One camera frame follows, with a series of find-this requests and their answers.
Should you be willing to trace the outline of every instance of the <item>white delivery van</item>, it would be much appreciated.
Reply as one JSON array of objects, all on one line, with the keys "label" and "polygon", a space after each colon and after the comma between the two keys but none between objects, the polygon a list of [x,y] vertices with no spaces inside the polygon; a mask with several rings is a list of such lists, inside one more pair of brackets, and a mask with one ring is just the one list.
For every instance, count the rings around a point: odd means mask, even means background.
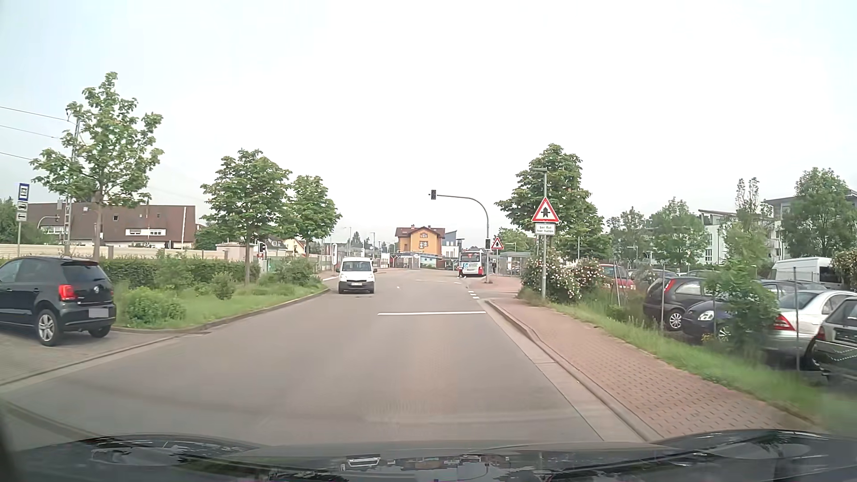
[{"label": "white delivery van", "polygon": [[810,257],[783,259],[770,271],[774,280],[815,281],[831,290],[842,290],[842,278],[830,267],[830,258]]}]

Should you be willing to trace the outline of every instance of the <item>fence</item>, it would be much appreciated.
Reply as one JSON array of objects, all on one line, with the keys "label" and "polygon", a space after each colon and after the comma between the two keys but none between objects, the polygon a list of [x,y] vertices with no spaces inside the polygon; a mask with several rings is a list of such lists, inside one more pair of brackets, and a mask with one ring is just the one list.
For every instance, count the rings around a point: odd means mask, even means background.
[{"label": "fence", "polygon": [[[93,257],[92,246],[71,246],[71,256],[74,257]],[[157,248],[124,248],[119,246],[101,246],[100,254],[102,258],[112,259],[118,257],[139,257],[139,258],[154,258],[157,257]],[[220,258],[225,259],[225,253],[222,251],[208,250],[162,250],[170,256],[184,255],[187,257],[200,258]],[[63,254],[63,246],[60,244],[22,244],[21,256],[60,256]],[[0,259],[10,259],[18,256],[17,244],[0,244]]]}]

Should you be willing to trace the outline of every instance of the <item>shrub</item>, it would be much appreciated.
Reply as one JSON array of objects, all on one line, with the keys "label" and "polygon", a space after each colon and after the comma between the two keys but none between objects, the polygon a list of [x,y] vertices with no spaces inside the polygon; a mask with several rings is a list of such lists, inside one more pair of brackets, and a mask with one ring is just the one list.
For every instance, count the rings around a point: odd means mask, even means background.
[{"label": "shrub", "polygon": [[212,278],[211,289],[218,299],[229,299],[235,293],[235,281],[229,273],[218,273]]},{"label": "shrub", "polygon": [[273,275],[280,283],[298,286],[312,286],[321,282],[315,275],[315,263],[307,258],[291,256],[279,261]]},{"label": "shrub", "polygon": [[146,287],[128,292],[125,316],[132,324],[152,325],[164,320],[182,320],[187,311],[175,298]]}]

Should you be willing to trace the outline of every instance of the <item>sign post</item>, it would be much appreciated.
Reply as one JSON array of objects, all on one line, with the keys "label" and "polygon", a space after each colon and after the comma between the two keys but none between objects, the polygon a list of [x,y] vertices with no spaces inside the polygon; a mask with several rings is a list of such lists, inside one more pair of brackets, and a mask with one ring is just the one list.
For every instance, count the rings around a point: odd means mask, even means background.
[{"label": "sign post", "polygon": [[548,201],[548,174],[545,172],[544,183],[544,199],[538,205],[536,213],[533,214],[533,222],[536,223],[536,235],[542,235],[542,299],[545,299],[545,292],[548,289],[548,236],[556,234],[556,223],[560,222],[560,218],[556,215],[554,207]]},{"label": "sign post", "polygon": [[18,183],[18,202],[15,220],[18,221],[18,256],[21,255],[21,224],[27,220],[27,206],[30,203],[30,184]]}]

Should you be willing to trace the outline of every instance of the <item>traffic light pole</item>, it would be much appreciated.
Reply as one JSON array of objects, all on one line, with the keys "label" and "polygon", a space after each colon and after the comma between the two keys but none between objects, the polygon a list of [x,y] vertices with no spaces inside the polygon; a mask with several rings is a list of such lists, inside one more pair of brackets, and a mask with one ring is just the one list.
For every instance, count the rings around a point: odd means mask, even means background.
[{"label": "traffic light pole", "polygon": [[[476,201],[479,204],[479,206],[482,207],[482,210],[485,211],[485,239],[486,240],[491,239],[491,227],[488,223],[488,210],[485,208],[485,206],[481,202],[479,202],[478,199],[475,199],[472,197],[467,197],[467,196],[450,196],[448,194],[437,194],[437,190],[431,190],[431,193],[429,194],[429,196],[431,196],[431,198],[433,200],[436,200],[438,197],[455,197],[457,199],[470,199],[471,201]],[[486,263],[485,263],[485,282],[486,283],[493,283],[493,281],[489,278],[490,272],[491,272],[491,249],[490,249],[491,246],[489,245],[489,246],[487,246],[487,248],[488,249],[485,250],[488,253],[486,255],[486,258],[485,258],[485,261],[486,261]]]}]

